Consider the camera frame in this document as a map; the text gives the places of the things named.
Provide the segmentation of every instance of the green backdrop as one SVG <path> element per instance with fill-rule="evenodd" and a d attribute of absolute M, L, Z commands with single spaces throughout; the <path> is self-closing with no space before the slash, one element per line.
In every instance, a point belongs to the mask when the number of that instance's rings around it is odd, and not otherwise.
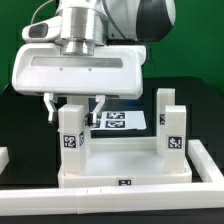
<path fill-rule="evenodd" d="M 46 0 L 0 1 L 0 90 L 11 80 L 16 52 L 24 44 L 22 28 Z M 176 0 L 177 20 L 161 42 L 150 44 L 160 77 L 194 76 L 224 96 L 224 0 Z M 48 5 L 36 21 L 54 15 Z M 144 77 L 157 77 L 152 62 Z"/>

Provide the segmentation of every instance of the white block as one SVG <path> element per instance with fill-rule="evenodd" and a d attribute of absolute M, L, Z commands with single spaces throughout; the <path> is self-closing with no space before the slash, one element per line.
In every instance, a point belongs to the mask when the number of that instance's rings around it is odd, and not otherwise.
<path fill-rule="evenodd" d="M 89 113 L 89 100 L 87 97 L 79 97 L 79 96 L 68 96 L 67 104 L 69 105 L 83 105 L 84 106 L 84 114 L 87 115 Z"/>
<path fill-rule="evenodd" d="M 166 106 L 166 125 L 161 135 L 166 144 L 165 172 L 184 173 L 186 107 Z"/>
<path fill-rule="evenodd" d="M 224 178 L 200 140 L 191 140 L 188 154 L 204 182 L 224 183 Z"/>
<path fill-rule="evenodd" d="M 157 91 L 157 154 L 165 155 L 164 129 L 166 130 L 166 106 L 175 105 L 175 89 L 158 89 Z"/>
<path fill-rule="evenodd" d="M 59 110 L 59 132 L 64 174 L 82 174 L 86 163 L 83 105 L 65 105 Z"/>

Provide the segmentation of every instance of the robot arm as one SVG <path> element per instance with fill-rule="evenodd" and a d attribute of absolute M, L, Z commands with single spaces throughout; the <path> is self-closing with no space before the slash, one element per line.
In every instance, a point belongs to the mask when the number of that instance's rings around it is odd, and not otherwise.
<path fill-rule="evenodd" d="M 15 90 L 53 98 L 138 99 L 143 91 L 145 46 L 106 46 L 107 41 L 160 41 L 174 25 L 174 0 L 58 3 L 55 17 L 23 30 L 28 44 L 16 57 L 12 78 Z M 52 102 L 47 105 L 52 114 Z"/>
<path fill-rule="evenodd" d="M 60 0 L 56 17 L 28 26 L 27 43 L 54 42 L 62 55 L 93 55 L 108 39 L 160 41 L 172 29 L 174 0 Z"/>

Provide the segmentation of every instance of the white plastic fixture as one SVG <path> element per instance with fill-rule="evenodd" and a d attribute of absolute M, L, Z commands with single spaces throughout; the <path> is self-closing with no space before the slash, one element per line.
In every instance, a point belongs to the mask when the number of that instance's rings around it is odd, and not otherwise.
<path fill-rule="evenodd" d="M 160 102 L 166 103 L 162 97 L 167 96 L 160 95 L 162 92 L 168 94 L 172 91 L 158 91 Z M 84 127 L 81 122 L 88 111 L 86 99 L 69 97 L 68 102 L 70 105 L 66 105 L 59 112 L 61 144 L 64 143 L 64 134 L 67 137 L 73 135 L 77 137 L 77 147 L 61 147 L 62 167 L 58 177 L 59 185 L 63 189 L 0 191 L 0 215 L 224 207 L 223 175 L 199 140 L 188 142 L 189 156 L 204 182 L 191 183 L 191 170 L 182 156 L 185 107 L 165 106 L 165 120 L 161 117 L 160 125 L 168 127 L 167 130 L 162 129 L 162 134 L 167 135 L 163 140 L 166 148 L 162 148 L 163 155 L 159 156 L 158 137 L 91 139 L 89 128 Z M 79 138 L 80 132 L 83 133 L 85 141 Z M 0 164 L 5 167 L 8 157 L 6 148 L 2 150 Z M 71 158 L 76 161 L 76 165 L 70 161 Z M 170 159 L 175 158 L 181 162 L 177 166 L 169 166 Z"/>

